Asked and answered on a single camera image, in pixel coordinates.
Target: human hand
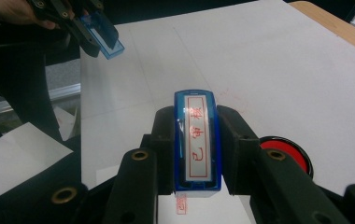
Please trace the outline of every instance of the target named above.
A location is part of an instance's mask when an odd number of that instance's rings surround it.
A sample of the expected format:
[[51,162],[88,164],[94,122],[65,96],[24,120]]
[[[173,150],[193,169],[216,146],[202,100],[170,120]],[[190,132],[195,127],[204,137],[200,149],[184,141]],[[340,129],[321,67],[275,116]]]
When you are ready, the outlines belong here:
[[35,13],[26,0],[0,0],[0,21],[13,24],[36,23],[50,30],[56,27],[53,21],[41,21],[36,18]]

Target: floor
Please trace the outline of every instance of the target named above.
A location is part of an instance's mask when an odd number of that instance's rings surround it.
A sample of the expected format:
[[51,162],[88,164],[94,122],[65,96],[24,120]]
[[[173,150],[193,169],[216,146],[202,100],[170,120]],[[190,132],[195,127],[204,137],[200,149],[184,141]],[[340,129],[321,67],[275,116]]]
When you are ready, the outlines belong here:
[[[78,85],[80,84],[80,59],[48,66],[46,67],[46,74],[49,91],[57,91]],[[52,104],[74,114],[76,108],[78,111],[80,109],[80,97],[79,95],[62,97],[62,99],[52,101]],[[6,133],[20,125],[21,122],[13,111],[0,113],[0,130],[2,133]],[[75,135],[77,134],[79,134],[79,129],[76,129]]]

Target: white table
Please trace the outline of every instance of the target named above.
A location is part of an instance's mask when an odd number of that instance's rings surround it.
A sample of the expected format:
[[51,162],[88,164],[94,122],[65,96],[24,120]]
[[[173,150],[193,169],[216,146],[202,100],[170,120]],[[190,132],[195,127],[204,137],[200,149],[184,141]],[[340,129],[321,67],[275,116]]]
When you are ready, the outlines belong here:
[[81,54],[82,178],[120,164],[175,91],[214,92],[258,136],[305,149],[314,181],[355,183],[355,48],[280,0],[117,26],[126,47]]

